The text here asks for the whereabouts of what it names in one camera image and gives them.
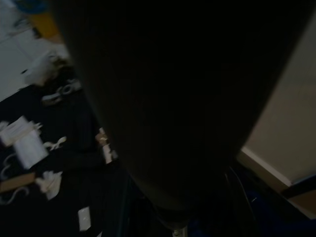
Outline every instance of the baseboard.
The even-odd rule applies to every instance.
[[[269,173],[271,173],[274,177],[279,179],[283,184],[285,184],[288,187],[292,186],[292,182],[288,178],[286,178],[284,175],[282,175],[280,172],[274,169],[271,165],[262,160],[259,156],[254,154],[250,149],[248,149],[247,147],[243,147],[241,151],[244,152],[251,159],[256,161],[263,168],[265,168]]]

